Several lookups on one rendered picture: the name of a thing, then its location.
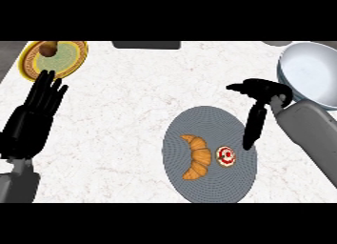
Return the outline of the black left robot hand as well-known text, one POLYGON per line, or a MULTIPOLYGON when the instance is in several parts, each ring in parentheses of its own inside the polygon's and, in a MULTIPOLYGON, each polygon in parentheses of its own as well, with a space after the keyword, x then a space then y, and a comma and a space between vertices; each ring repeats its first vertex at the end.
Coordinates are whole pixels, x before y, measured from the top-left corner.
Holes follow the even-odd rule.
POLYGON ((67 88, 61 79, 54 79, 54 71, 40 71, 24 103, 15 107, 0 132, 2 159, 30 159, 40 152, 67 88))

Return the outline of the red and white cupcake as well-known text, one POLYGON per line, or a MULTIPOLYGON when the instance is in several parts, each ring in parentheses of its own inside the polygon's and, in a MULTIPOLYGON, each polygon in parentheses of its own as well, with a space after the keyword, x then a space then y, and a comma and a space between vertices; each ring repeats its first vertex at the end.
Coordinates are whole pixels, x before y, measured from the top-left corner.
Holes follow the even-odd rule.
POLYGON ((216 150, 216 162, 220 167, 229 167, 235 162, 235 152, 230 147, 222 146, 216 150))

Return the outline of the grey round woven placemat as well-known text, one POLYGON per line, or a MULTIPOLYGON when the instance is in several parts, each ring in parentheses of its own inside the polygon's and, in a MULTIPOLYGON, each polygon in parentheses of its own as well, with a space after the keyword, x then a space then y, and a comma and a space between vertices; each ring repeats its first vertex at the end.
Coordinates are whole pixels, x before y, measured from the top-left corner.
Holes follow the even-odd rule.
POLYGON ((257 153, 242 149, 244 126, 222 109, 192 107, 173 118, 163 140, 169 182, 195 203, 235 203, 250 191, 257 153))

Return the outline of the grey rounded object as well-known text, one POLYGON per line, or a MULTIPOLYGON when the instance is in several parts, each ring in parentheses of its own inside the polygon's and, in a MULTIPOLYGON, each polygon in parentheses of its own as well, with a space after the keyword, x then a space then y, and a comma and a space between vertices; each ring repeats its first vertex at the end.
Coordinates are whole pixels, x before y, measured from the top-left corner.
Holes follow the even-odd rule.
POLYGON ((291 43, 291 41, 261 41, 261 43, 272 47, 284 47, 291 43))

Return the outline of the brown round food item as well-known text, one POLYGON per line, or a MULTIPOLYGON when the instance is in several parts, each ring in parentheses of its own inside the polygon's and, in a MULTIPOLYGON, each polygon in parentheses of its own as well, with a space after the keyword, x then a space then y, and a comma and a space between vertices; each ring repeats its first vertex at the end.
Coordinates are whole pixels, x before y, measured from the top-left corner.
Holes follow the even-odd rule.
POLYGON ((45 41, 39 46, 39 54, 51 57, 57 53, 57 41, 45 41))

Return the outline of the yellow rimmed green plate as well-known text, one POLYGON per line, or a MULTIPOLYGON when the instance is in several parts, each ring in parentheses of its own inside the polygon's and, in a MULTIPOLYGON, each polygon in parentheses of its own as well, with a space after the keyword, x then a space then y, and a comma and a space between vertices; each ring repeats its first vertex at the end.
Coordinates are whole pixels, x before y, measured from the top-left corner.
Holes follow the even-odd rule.
POLYGON ((68 76, 82 65, 88 54, 85 41, 60 41, 55 54, 43 57, 39 54, 42 43, 42 41, 33 41, 23 49, 17 59, 18 73, 29 81, 35 81, 42 70, 54 71, 55 78, 68 76))

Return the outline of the dark grey flat appliance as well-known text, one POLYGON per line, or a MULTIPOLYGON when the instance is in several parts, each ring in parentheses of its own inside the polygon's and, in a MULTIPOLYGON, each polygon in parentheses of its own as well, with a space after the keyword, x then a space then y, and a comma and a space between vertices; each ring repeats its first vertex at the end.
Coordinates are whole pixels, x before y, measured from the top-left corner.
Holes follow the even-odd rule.
POLYGON ((148 50, 177 50, 179 41, 113 41, 113 47, 117 49, 148 49, 148 50))

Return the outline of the golden croissant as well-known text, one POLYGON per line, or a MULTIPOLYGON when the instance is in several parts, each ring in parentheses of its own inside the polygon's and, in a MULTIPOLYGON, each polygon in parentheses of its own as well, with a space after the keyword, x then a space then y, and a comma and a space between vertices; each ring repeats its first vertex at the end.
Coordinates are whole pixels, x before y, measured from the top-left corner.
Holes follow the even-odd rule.
POLYGON ((207 149, 205 141, 201 137, 192 134, 182 134, 180 139, 188 143, 191 151, 191 165, 182 174, 182 179, 197 180, 207 174, 207 167, 211 161, 210 150, 207 149))

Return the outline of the pale blue-white bowl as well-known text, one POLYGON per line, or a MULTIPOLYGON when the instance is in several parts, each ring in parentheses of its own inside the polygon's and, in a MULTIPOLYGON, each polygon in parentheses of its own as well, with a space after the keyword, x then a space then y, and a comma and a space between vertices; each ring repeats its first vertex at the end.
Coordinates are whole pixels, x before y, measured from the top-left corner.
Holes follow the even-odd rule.
POLYGON ((337 111, 337 50, 314 42, 289 44, 278 58, 276 78, 291 88, 294 101, 310 100, 337 111))

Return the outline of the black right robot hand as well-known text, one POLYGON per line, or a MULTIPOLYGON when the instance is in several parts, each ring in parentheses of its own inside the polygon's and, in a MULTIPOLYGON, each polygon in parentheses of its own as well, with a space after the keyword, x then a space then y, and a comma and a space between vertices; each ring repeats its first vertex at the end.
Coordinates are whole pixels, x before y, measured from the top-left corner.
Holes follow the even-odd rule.
POLYGON ((245 94, 250 98, 256 99, 253 105, 242 134, 242 149, 248 151, 254 145, 256 140, 260 138, 260 130, 263 126, 263 120, 266 115, 264 105, 270 104, 272 98, 278 98, 278 110, 281 110, 292 99, 291 88, 264 79, 248 78, 239 84, 226 85, 226 89, 241 94, 245 94))

